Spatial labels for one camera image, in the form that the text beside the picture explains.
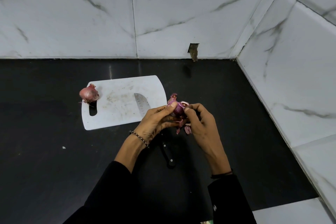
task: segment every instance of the beaded bracelet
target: beaded bracelet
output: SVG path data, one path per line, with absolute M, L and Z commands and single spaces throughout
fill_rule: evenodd
M 149 146 L 148 146 L 148 144 L 145 142 L 145 140 L 144 139 L 142 139 L 142 137 L 141 136 L 139 136 L 137 133 L 135 133 L 135 132 L 133 132 L 133 131 L 128 131 L 128 133 L 129 134 L 135 134 L 137 137 L 139 137 L 144 143 L 145 143 L 145 145 L 146 145 L 146 147 L 147 148 L 149 148 Z

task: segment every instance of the left hand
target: left hand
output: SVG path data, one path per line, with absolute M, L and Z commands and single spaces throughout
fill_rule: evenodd
M 178 127 L 181 118 L 170 115 L 176 106 L 177 102 L 174 102 L 170 106 L 149 109 L 134 132 L 149 144 L 162 129 Z

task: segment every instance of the cutting board handle hole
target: cutting board handle hole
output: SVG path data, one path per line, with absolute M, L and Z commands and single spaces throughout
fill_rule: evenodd
M 97 114 L 97 101 L 89 104 L 89 114 L 90 116 L 95 116 Z

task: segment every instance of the white cutting board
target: white cutting board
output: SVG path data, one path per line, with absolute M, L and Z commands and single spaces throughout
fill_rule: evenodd
M 146 97 L 151 108 L 167 104 L 166 93 L 156 75 L 89 82 L 99 93 L 97 114 L 90 116 L 89 105 L 82 102 L 84 128 L 92 130 L 141 121 L 134 93 Z

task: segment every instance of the black countertop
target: black countertop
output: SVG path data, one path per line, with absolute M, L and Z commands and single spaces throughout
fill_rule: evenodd
M 252 210 L 317 197 L 235 61 L 1 60 L 0 75 L 3 224 L 62 223 L 84 204 L 137 125 L 84 129 L 79 91 L 89 81 L 110 78 L 157 75 L 167 99 L 174 92 L 179 100 L 202 103 L 216 119 Z M 169 133 L 176 167 L 166 167 L 153 141 L 133 171 L 138 198 L 149 214 L 212 219 L 203 153 L 192 136 Z

